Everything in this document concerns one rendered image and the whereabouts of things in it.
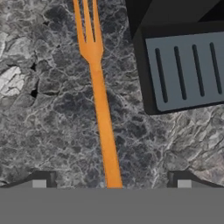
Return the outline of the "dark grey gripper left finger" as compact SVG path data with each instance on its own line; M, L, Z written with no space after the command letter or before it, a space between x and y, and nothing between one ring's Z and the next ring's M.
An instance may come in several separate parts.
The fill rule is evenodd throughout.
M55 171L35 171L24 179L1 185L1 188L30 187L30 188L56 188Z

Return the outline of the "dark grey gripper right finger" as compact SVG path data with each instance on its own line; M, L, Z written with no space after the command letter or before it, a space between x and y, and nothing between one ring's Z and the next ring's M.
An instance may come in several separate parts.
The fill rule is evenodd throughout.
M168 188L223 188L223 185L198 178L190 171L168 171L167 178Z

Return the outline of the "orange fork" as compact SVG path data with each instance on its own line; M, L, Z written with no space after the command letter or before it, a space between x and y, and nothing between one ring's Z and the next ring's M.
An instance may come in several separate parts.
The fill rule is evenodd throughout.
M80 55L89 64L106 187L122 188L123 182L116 152L116 141L102 71L103 43L97 0L92 0L93 19L90 19L88 0L81 1L84 19L81 19L79 0L73 0L74 16Z

